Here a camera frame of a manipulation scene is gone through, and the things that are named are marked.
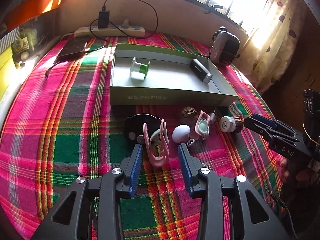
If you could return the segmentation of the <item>small white wheel knob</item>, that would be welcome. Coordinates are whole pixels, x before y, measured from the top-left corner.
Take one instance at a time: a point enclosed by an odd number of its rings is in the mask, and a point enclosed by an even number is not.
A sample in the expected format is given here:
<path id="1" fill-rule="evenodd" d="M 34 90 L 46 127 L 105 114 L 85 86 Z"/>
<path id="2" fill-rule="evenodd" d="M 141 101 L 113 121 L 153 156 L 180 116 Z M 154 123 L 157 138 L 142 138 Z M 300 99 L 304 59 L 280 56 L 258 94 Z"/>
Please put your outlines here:
<path id="1" fill-rule="evenodd" d="M 193 144 L 195 144 L 195 141 L 196 141 L 196 140 L 193 139 L 193 138 L 189 139 L 188 142 L 187 142 L 187 146 L 188 146 L 188 147 L 193 146 Z"/>

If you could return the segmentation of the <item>white power strip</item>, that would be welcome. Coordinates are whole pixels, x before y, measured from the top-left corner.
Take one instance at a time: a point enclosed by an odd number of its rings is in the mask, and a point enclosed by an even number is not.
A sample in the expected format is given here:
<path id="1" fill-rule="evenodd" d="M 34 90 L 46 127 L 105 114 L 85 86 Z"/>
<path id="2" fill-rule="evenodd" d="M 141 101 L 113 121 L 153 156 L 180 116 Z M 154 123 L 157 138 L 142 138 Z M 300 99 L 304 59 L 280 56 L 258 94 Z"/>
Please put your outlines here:
<path id="1" fill-rule="evenodd" d="M 80 37 L 80 36 L 90 36 L 93 37 L 94 34 L 99 37 L 104 36 L 125 36 L 125 34 L 128 34 L 130 36 L 134 37 L 144 37 L 145 36 L 145 29 L 143 27 L 121 27 L 118 26 L 116 28 L 115 26 L 108 26 L 105 29 L 99 29 L 97 26 L 91 26 L 91 27 L 81 27 L 74 33 L 74 37 Z"/>

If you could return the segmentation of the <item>black silver lighter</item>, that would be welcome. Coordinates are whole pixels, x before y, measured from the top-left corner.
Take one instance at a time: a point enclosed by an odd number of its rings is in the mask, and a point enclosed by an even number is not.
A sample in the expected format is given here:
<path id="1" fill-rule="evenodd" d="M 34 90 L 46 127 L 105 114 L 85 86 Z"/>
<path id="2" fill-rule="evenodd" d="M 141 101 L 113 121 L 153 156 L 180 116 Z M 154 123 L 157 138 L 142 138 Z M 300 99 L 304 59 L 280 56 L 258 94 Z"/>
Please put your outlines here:
<path id="1" fill-rule="evenodd" d="M 193 59 L 189 67 L 203 83 L 208 84 L 212 80 L 213 75 L 199 60 Z"/>

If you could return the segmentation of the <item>black charger adapter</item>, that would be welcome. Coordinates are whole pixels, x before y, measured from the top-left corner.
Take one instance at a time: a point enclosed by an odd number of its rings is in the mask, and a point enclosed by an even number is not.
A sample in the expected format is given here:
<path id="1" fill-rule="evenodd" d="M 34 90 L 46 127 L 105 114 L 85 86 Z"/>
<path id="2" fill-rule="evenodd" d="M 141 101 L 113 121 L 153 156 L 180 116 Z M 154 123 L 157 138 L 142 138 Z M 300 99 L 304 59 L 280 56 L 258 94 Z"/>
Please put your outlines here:
<path id="1" fill-rule="evenodd" d="M 98 15 L 98 28 L 105 29 L 108 27 L 110 12 L 108 10 L 100 11 Z"/>

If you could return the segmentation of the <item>green white cardboard box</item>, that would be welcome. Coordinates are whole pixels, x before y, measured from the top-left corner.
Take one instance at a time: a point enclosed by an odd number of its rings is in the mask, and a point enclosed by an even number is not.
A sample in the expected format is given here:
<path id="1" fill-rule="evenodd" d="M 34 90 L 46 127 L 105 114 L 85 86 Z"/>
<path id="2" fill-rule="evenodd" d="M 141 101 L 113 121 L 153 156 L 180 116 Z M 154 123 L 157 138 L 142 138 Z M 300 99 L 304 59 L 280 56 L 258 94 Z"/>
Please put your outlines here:
<path id="1" fill-rule="evenodd" d="M 133 58 L 147 64 L 145 80 L 130 77 Z M 213 75 L 203 83 L 190 69 L 199 60 Z M 228 107 L 237 93 L 210 59 L 179 50 L 138 44 L 117 44 L 112 60 L 110 103 L 112 105 L 201 105 Z"/>

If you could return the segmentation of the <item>floral curtain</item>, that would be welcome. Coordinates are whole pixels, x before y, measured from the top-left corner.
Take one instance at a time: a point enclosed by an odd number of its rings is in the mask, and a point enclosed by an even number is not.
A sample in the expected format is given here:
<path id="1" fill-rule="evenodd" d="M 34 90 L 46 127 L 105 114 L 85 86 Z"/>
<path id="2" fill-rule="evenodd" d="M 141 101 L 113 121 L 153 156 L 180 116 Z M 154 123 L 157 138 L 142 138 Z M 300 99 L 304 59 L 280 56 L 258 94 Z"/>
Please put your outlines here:
<path id="1" fill-rule="evenodd" d="M 292 60 L 305 22 L 303 0 L 273 0 L 240 51 L 238 69 L 259 94 L 281 79 Z"/>

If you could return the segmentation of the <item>white egg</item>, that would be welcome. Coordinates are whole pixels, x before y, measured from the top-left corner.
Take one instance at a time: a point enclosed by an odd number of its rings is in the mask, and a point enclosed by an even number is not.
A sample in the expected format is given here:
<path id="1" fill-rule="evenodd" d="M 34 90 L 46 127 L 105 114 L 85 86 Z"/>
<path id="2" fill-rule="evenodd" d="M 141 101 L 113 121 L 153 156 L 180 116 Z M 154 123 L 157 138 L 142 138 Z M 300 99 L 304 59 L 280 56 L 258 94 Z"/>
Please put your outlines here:
<path id="1" fill-rule="evenodd" d="M 188 125 L 179 125 L 177 126 L 173 133 L 172 133 L 172 139 L 174 143 L 180 144 L 185 143 L 189 140 L 189 134 L 190 134 L 190 127 Z"/>

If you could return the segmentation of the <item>green white spool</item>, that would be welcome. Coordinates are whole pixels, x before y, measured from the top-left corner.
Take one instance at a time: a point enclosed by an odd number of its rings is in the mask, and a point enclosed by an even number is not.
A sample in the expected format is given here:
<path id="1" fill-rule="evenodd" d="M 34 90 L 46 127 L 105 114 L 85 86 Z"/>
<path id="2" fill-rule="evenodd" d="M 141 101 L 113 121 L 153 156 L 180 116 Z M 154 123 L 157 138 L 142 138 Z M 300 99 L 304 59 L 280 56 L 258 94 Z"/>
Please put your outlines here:
<path id="1" fill-rule="evenodd" d="M 149 71 L 150 61 L 147 64 L 137 62 L 134 57 L 130 67 L 130 77 L 136 80 L 145 80 Z"/>

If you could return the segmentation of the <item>orange shelf box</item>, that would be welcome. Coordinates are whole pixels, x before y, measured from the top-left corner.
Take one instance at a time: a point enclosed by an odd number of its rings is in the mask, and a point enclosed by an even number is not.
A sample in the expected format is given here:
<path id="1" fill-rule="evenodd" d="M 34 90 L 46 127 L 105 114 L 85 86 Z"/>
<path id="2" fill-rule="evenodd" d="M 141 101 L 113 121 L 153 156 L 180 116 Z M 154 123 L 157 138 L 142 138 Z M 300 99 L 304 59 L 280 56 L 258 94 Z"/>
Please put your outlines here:
<path id="1" fill-rule="evenodd" d="M 26 0 L 10 11 L 3 23 L 11 31 L 23 23 L 40 16 L 46 12 L 57 9 L 61 0 Z"/>

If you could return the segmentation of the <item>yellow box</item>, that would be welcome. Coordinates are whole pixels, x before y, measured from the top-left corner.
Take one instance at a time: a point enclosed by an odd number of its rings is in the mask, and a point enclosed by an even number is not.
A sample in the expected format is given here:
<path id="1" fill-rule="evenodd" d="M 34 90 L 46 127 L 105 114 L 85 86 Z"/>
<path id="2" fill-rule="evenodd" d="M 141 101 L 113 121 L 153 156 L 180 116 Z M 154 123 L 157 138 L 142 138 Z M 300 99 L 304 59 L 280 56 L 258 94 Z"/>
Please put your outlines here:
<path id="1" fill-rule="evenodd" d="M 1 53 L 1 68 L 0 68 L 0 98 L 2 98 L 4 92 L 9 86 L 12 75 L 15 72 L 15 64 L 12 58 L 12 49 L 9 46 Z"/>

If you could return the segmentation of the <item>black smartphone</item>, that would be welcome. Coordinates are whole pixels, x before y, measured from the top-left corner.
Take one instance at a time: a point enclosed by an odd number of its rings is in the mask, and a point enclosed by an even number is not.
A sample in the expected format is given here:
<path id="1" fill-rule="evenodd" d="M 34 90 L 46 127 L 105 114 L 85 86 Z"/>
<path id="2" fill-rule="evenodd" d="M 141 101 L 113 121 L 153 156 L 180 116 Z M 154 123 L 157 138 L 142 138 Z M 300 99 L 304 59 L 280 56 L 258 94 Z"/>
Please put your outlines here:
<path id="1" fill-rule="evenodd" d="M 68 40 L 61 51 L 58 53 L 54 64 L 71 61 L 82 56 L 85 52 L 89 39 L 89 36 L 80 36 Z"/>

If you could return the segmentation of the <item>black round disc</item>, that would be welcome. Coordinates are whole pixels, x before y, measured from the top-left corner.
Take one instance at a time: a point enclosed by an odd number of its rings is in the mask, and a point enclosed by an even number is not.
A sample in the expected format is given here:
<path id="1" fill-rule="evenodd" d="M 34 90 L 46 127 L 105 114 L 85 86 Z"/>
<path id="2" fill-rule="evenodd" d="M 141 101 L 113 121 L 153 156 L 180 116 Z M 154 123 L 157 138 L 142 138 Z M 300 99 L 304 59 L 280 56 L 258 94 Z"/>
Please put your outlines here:
<path id="1" fill-rule="evenodd" d="M 151 114 L 136 114 L 126 118 L 124 123 L 124 137 L 131 145 L 144 144 L 143 125 L 147 124 L 148 134 L 152 135 L 160 128 L 161 119 Z"/>

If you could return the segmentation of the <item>pink clip with mint pad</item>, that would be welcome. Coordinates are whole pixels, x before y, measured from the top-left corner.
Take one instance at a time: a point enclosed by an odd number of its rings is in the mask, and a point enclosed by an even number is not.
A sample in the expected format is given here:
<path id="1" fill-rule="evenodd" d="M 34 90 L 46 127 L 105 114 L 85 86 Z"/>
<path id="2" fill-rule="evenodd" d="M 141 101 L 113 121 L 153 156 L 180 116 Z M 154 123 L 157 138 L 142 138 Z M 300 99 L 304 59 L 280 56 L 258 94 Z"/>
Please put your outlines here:
<path id="1" fill-rule="evenodd" d="M 166 165 L 170 160 L 169 138 L 167 123 L 161 119 L 160 127 L 151 136 L 148 134 L 147 123 L 143 124 L 143 136 L 149 158 L 149 162 L 155 168 Z"/>

